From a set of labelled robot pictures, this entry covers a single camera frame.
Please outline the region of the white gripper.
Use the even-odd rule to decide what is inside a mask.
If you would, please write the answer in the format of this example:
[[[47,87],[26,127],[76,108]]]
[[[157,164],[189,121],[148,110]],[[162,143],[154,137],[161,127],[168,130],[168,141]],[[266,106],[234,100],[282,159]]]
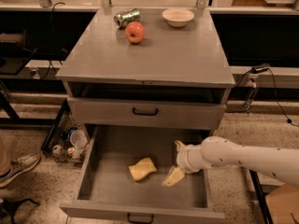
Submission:
[[[197,173],[205,168],[205,161],[202,156],[200,146],[185,145],[176,140],[174,142],[177,149],[177,165],[172,166],[163,181],[165,187],[172,187],[177,184],[186,174]]]

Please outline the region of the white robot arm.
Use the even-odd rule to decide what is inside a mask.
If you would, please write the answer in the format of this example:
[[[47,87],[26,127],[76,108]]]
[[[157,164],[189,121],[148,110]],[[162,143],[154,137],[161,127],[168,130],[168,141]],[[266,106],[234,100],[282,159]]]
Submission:
[[[242,146],[218,136],[209,136],[200,145],[175,141],[177,166],[172,166],[163,185],[172,187],[186,174],[204,169],[236,165],[299,186],[299,150],[281,147]]]

